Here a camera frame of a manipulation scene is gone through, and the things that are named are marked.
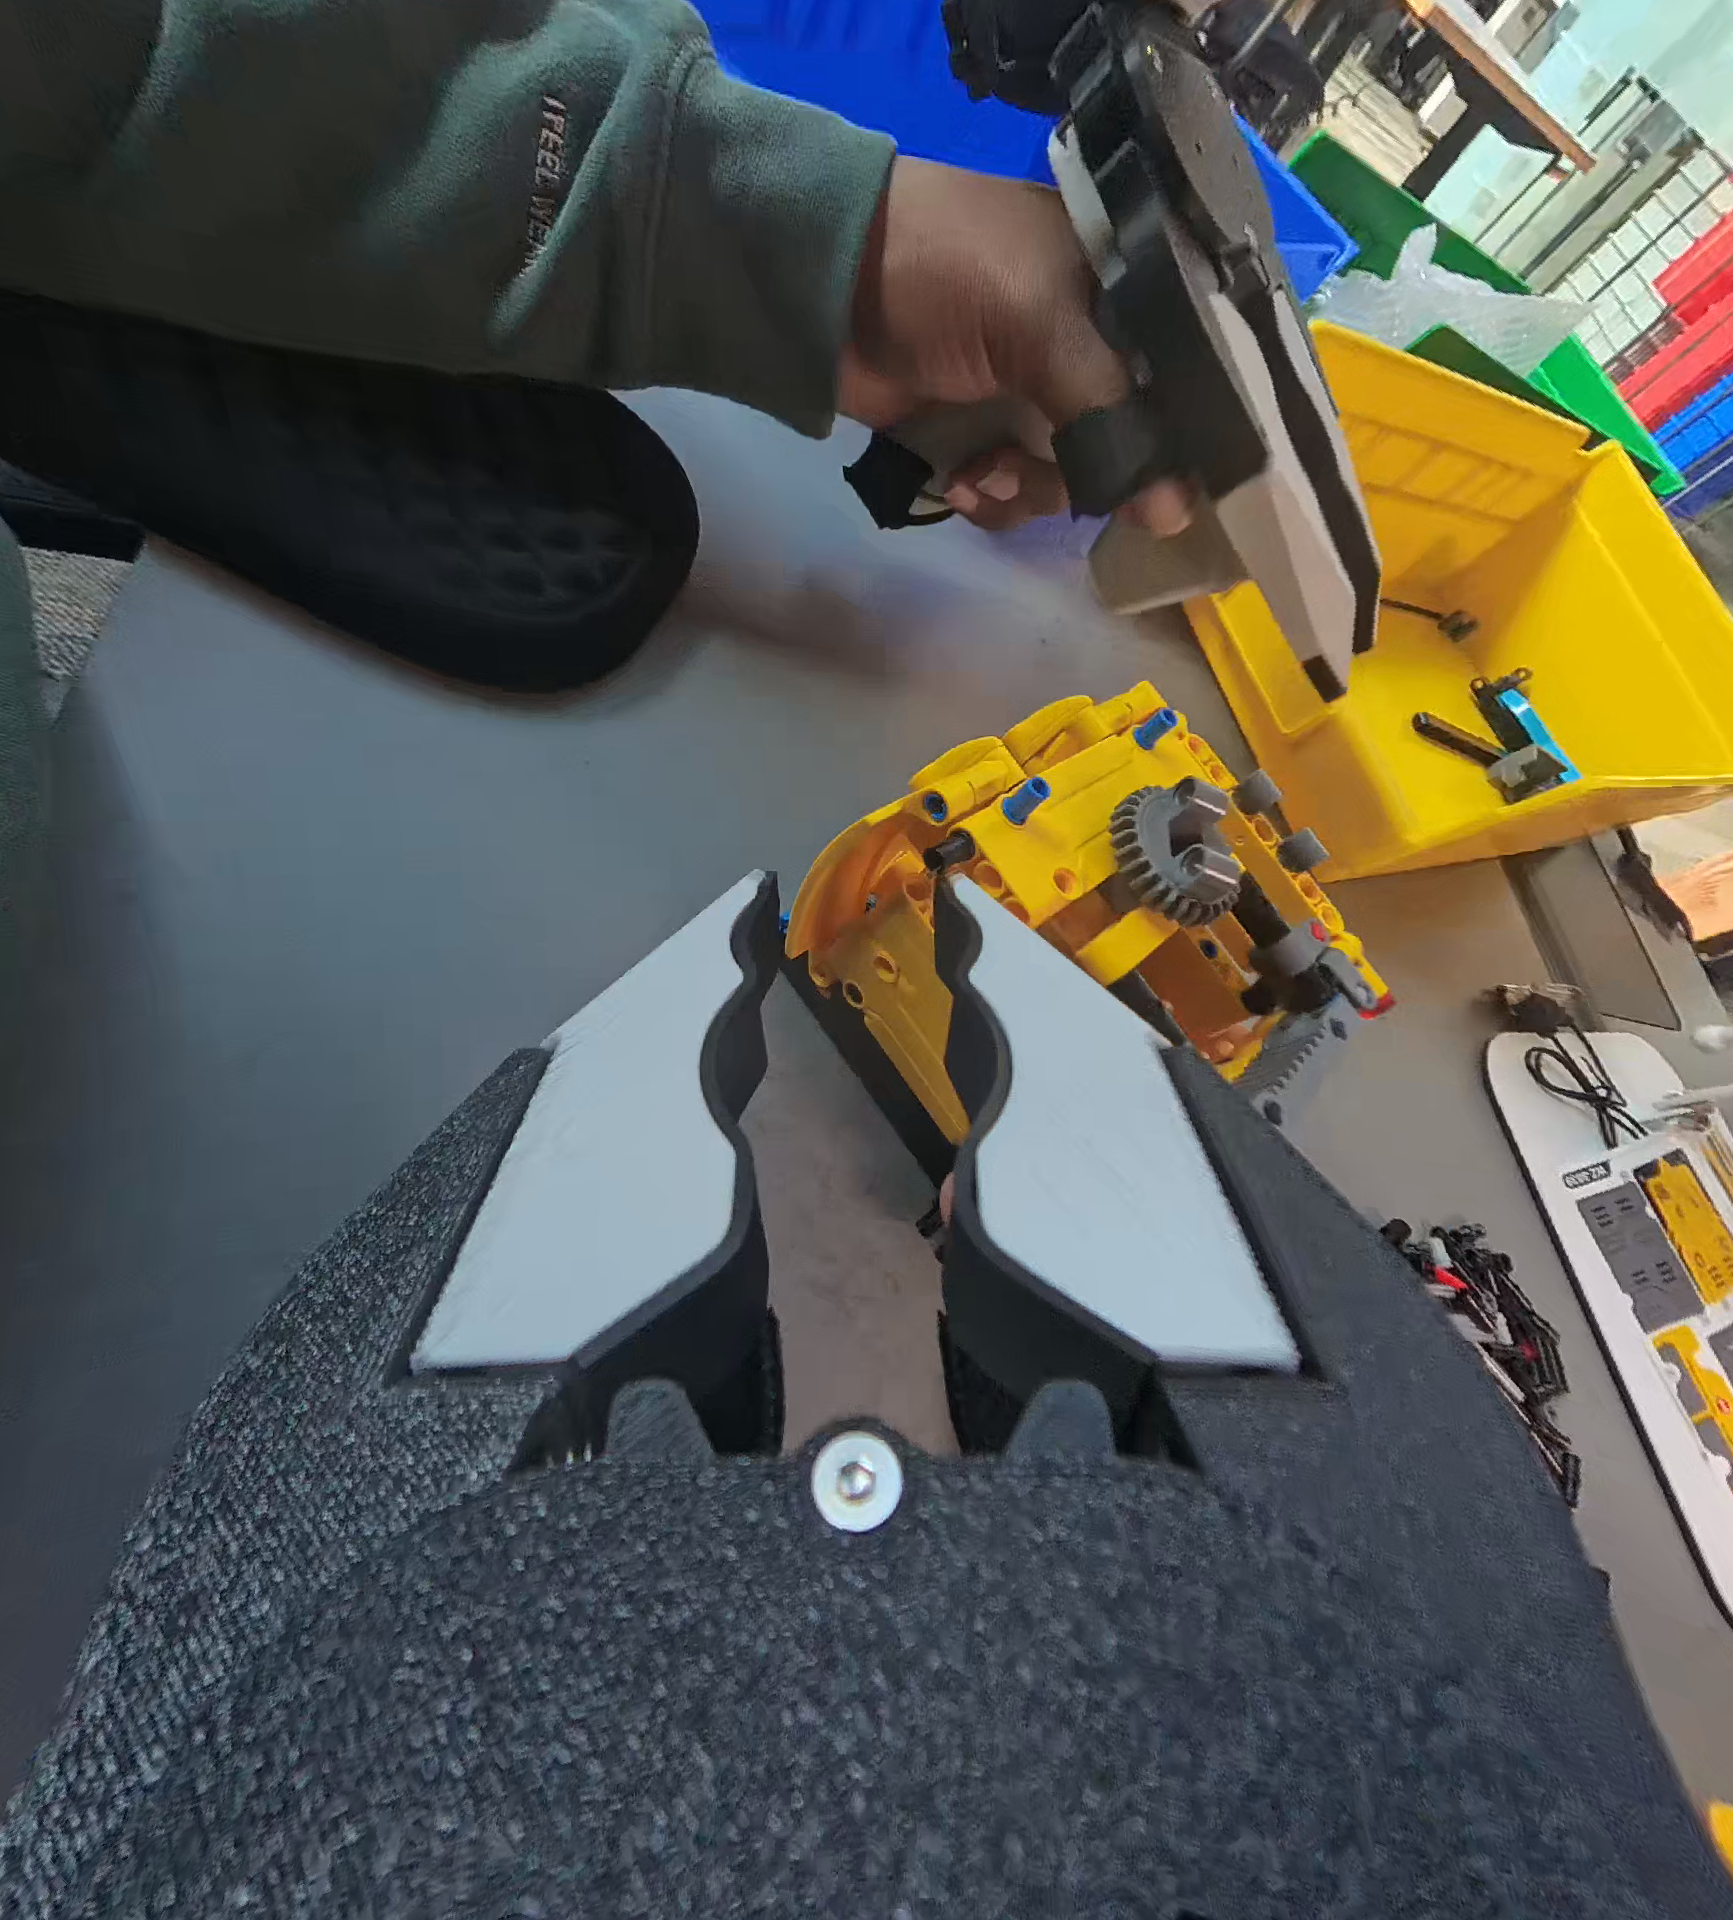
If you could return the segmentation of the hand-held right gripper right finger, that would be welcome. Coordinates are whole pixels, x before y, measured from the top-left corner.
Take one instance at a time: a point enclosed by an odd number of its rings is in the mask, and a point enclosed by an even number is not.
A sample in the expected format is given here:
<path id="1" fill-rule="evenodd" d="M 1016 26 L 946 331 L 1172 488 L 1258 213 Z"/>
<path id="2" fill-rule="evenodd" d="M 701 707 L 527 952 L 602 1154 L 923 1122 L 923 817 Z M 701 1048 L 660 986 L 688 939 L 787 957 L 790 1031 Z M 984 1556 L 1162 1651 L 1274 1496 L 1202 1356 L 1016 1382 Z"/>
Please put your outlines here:
<path id="1" fill-rule="evenodd" d="M 931 935 L 967 1107 L 944 1237 L 955 1362 L 1016 1407 L 1089 1387 L 1113 1441 L 1166 1382 L 1299 1379 L 1274 1265 L 1188 1097 L 1198 1058 L 971 877 L 940 886 Z"/>

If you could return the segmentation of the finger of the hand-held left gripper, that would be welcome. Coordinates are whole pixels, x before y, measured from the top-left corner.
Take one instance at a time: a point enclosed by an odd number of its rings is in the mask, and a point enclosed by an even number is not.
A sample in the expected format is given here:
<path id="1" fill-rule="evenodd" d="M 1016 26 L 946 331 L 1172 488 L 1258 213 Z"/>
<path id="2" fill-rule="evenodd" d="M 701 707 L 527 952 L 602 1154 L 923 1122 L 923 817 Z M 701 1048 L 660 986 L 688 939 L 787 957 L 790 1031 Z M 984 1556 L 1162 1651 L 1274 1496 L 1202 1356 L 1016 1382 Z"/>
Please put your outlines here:
<path id="1" fill-rule="evenodd" d="M 1358 484 L 1333 395 L 1286 302 L 1235 304 L 1208 290 L 1208 317 L 1258 443 L 1258 466 L 1212 499 L 1206 595 L 1257 585 L 1308 676 L 1349 676 L 1358 656 Z"/>
<path id="2" fill-rule="evenodd" d="M 1326 704 L 1374 648 L 1384 557 L 1302 304 L 1274 286 L 1274 621 Z"/>

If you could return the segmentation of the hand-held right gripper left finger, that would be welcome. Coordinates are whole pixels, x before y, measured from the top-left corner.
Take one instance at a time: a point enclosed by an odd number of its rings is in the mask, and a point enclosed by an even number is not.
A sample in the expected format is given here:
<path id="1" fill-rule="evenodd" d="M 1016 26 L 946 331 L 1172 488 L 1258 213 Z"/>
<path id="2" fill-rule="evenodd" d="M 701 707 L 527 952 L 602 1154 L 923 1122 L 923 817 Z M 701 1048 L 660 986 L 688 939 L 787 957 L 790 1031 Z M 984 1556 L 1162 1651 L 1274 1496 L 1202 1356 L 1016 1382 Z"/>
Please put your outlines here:
<path id="1" fill-rule="evenodd" d="M 782 1331 L 745 1112 L 782 889 L 745 874 L 545 1039 L 539 1081 L 407 1344 L 414 1379 L 556 1379 L 534 1455 L 674 1382 L 719 1455 L 782 1447 Z"/>

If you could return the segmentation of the yellow lego vehicle model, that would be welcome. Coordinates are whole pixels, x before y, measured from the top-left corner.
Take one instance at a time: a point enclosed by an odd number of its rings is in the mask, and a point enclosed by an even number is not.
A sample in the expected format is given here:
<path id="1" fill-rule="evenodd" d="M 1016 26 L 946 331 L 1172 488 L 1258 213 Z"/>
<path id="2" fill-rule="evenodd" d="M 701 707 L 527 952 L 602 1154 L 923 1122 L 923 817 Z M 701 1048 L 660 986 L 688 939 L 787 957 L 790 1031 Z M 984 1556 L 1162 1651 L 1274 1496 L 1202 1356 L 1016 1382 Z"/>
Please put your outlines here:
<path id="1" fill-rule="evenodd" d="M 1172 704 L 1139 683 L 1113 700 L 1048 704 L 1005 735 L 940 754 L 826 845 L 782 921 L 787 978 L 937 1184 L 967 1138 L 944 1061 L 950 1002 L 931 935 L 946 877 L 971 877 L 1166 1043 L 1206 1058 L 1139 978 L 1139 961 L 1183 930 L 1183 895 L 1154 861 L 1172 861 L 1166 822 L 1190 779 L 1162 779 L 1136 742 L 1154 707 Z M 1235 1067 L 1206 1061 L 1286 1122 L 1299 1081 L 1358 1024 L 1326 1008 L 1270 1028 Z"/>

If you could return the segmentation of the pile of small lego pins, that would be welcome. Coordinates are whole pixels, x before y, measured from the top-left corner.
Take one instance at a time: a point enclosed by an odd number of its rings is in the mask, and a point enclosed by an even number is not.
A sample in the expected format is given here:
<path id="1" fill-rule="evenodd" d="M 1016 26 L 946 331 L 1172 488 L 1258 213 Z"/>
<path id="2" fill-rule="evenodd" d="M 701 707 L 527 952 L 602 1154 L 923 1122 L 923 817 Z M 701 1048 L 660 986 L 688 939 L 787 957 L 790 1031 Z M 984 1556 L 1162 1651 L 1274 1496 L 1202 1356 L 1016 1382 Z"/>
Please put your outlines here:
<path id="1" fill-rule="evenodd" d="M 1509 1253 L 1471 1219 L 1417 1231 L 1394 1217 L 1384 1224 L 1384 1238 L 1450 1314 L 1518 1426 L 1524 1426 L 1559 1501 L 1574 1512 L 1584 1465 L 1573 1441 L 1551 1421 L 1551 1406 L 1569 1398 L 1559 1334 L 1520 1289 Z"/>

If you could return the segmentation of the person's left forearm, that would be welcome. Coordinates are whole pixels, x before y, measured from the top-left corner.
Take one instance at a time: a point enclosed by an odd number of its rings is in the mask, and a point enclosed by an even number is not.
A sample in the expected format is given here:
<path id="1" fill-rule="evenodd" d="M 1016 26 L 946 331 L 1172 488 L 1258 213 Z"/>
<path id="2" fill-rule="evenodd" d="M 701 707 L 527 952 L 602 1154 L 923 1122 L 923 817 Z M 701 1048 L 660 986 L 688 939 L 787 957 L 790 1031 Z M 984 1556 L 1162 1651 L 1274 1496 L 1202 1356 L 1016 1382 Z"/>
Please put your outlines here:
<path id="1" fill-rule="evenodd" d="M 0 3 L 0 290 L 828 436 L 892 143 L 688 3 Z"/>

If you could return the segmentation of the blue and grey lego assembly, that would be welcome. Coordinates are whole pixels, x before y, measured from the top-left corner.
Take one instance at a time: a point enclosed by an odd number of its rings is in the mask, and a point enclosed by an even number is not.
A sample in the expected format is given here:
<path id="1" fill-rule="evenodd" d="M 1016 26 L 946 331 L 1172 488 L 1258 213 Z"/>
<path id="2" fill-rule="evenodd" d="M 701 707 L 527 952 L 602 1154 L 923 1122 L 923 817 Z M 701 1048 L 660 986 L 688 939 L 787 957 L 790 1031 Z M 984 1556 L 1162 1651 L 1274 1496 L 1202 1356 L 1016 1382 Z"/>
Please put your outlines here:
<path id="1" fill-rule="evenodd" d="M 1497 754 L 1487 767 L 1487 783 L 1507 803 L 1541 799 L 1562 785 L 1580 783 L 1573 754 L 1551 739 L 1543 717 L 1529 700 L 1534 672 L 1524 665 L 1501 676 L 1474 676 L 1469 684 L 1478 717 L 1497 739 Z"/>

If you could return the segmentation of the lego sticker sheet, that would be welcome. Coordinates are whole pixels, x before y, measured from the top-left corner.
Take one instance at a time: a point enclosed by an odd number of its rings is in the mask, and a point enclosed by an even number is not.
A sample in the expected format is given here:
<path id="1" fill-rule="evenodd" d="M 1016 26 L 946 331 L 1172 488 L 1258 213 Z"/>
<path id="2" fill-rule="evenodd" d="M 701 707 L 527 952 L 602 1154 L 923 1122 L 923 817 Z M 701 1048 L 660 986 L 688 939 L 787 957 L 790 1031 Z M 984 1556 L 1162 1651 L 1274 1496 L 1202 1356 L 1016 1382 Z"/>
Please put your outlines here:
<path id="1" fill-rule="evenodd" d="M 1733 1501 L 1733 1131 L 1562 1167 L 1559 1190 Z"/>

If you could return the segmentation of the person's left hand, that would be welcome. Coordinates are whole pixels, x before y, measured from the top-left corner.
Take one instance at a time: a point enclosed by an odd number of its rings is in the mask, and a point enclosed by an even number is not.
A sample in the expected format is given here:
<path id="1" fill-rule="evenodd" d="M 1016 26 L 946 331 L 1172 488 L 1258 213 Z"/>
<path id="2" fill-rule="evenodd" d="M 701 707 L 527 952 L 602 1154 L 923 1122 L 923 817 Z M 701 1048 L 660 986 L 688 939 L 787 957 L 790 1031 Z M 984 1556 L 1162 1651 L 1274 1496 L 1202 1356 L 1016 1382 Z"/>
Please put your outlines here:
<path id="1" fill-rule="evenodd" d="M 837 413 L 877 431 L 986 399 L 1036 416 L 1023 448 L 986 448 L 944 484 L 946 513 L 1013 531 L 1071 503 L 1041 443 L 1129 393 L 1131 373 L 1094 327 L 1094 275 L 1063 202 L 898 158 L 860 257 Z"/>

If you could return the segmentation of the green plastic storage bin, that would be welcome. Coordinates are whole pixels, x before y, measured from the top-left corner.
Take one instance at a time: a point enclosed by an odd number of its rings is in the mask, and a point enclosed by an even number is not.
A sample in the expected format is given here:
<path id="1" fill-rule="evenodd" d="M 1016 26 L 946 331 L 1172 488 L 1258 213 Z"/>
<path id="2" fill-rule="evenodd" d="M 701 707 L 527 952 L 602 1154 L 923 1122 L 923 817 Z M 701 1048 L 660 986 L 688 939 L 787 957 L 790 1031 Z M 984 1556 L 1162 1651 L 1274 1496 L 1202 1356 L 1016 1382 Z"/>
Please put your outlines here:
<path id="1" fill-rule="evenodd" d="M 1674 499 L 1686 482 L 1666 461 L 1652 431 L 1628 413 L 1618 384 L 1606 371 L 1587 354 L 1587 346 L 1569 336 L 1559 338 L 1534 373 L 1515 373 L 1496 354 L 1462 338 L 1457 327 L 1428 327 L 1415 346 L 1415 359 L 1459 373 L 1474 384 L 1507 393 L 1515 399 L 1536 405 L 1551 416 L 1569 416 L 1587 429 L 1592 448 L 1618 443 L 1628 461 L 1642 468 L 1643 484 L 1659 499 Z"/>
<path id="2" fill-rule="evenodd" d="M 1457 226 L 1428 214 L 1407 187 L 1374 173 L 1358 153 L 1326 130 L 1312 130 L 1292 158 L 1299 186 L 1338 221 L 1356 243 L 1356 268 L 1392 279 L 1407 239 L 1417 226 L 1433 231 L 1433 267 L 1471 279 L 1487 290 L 1524 295 L 1529 286 L 1483 255 Z"/>

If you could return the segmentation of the clear bubble wrap sheet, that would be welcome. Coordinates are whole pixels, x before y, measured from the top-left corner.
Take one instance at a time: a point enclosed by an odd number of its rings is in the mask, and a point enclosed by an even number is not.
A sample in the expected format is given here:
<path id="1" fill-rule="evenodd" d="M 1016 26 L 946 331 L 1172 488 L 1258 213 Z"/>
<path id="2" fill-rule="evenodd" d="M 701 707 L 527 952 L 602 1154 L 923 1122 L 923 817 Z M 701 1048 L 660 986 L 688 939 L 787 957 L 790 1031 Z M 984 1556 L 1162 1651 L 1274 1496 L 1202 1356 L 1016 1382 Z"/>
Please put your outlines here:
<path id="1" fill-rule="evenodd" d="M 1501 293 L 1433 263 L 1438 222 L 1407 236 L 1392 279 L 1349 268 L 1312 302 L 1308 320 L 1353 327 L 1384 346 L 1411 352 L 1433 327 L 1452 327 L 1515 373 L 1541 367 L 1592 309 L 1562 295 Z"/>

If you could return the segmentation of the blue plastic storage bin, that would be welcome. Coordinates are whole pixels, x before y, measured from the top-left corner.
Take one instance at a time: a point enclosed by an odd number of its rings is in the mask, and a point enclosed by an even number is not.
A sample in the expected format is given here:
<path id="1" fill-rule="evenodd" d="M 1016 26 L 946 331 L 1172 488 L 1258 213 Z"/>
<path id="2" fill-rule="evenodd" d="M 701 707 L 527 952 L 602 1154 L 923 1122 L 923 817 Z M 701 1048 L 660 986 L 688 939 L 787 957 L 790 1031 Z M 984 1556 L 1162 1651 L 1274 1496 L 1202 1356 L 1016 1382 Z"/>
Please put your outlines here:
<path id="1" fill-rule="evenodd" d="M 940 3 L 693 3 L 746 84 L 886 130 L 901 153 L 1052 186 L 1052 118 L 976 102 L 946 64 Z"/>

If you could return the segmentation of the wooden top office desk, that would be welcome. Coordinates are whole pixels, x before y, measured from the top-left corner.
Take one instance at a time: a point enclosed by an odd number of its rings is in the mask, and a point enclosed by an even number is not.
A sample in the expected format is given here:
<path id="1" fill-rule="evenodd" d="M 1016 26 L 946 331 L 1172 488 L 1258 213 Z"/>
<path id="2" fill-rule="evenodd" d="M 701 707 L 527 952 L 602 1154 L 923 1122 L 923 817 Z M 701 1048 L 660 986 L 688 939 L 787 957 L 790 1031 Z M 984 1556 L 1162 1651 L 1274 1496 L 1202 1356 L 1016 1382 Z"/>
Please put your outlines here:
<path id="1" fill-rule="evenodd" d="M 1593 153 L 1584 148 L 1574 130 L 1559 123 L 1551 108 L 1543 108 L 1534 98 L 1529 73 L 1518 64 L 1515 55 L 1497 45 L 1497 39 L 1474 14 L 1471 3 L 1398 3 L 1398 8 L 1450 59 L 1459 98 L 1459 118 L 1415 167 L 1415 173 L 1403 181 L 1403 191 L 1426 203 L 1483 130 L 1496 130 L 1501 143 L 1524 153 L 1543 153 L 1547 173 L 1559 167 L 1573 167 L 1573 173 L 1593 169 Z"/>

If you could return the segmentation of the stack of coloured crates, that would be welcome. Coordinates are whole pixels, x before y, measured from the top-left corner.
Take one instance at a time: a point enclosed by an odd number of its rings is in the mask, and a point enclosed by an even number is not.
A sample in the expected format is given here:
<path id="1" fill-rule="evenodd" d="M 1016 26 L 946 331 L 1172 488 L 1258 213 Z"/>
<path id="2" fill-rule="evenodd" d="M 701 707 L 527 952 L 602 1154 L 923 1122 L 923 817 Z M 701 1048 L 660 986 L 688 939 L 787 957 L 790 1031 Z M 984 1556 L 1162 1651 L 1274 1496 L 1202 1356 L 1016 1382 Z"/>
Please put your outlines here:
<path id="1" fill-rule="evenodd" d="M 1627 409 L 1659 457 L 1656 491 L 1681 514 L 1733 495 L 1733 209 L 1656 280 L 1656 322 L 1615 363 Z"/>

